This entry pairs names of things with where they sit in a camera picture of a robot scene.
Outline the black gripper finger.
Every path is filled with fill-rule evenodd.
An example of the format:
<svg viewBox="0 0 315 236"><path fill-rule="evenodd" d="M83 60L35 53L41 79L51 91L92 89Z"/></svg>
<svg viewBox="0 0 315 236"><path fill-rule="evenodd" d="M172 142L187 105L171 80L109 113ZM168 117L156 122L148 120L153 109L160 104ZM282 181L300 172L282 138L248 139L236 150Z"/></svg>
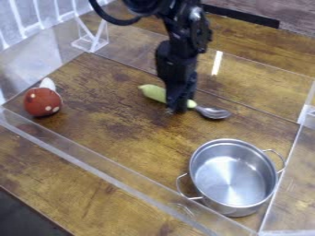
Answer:
<svg viewBox="0 0 315 236"><path fill-rule="evenodd" d="M188 100L195 97L196 82L165 83L165 107L171 113L185 113Z"/></svg>

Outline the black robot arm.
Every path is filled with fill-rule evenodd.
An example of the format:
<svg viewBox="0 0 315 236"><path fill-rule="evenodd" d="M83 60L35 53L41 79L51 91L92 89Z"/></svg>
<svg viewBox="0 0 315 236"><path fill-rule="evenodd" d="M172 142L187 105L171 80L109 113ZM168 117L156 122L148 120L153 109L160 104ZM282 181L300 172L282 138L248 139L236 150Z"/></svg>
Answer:
<svg viewBox="0 0 315 236"><path fill-rule="evenodd" d="M200 0L123 0L140 17L155 15L165 25L168 40L155 51L157 77L165 84L165 107L187 111L197 86L197 55L212 40L209 21Z"/></svg>

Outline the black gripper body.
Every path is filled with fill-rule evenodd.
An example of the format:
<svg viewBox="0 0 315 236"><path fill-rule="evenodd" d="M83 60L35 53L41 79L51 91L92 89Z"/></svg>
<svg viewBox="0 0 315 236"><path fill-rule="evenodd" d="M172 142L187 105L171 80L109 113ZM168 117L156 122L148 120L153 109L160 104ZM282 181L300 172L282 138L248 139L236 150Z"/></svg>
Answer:
<svg viewBox="0 0 315 236"><path fill-rule="evenodd" d="M157 77L165 83L165 100L191 99L197 85L197 58L181 59L171 52L169 41L163 41L155 51Z"/></svg>

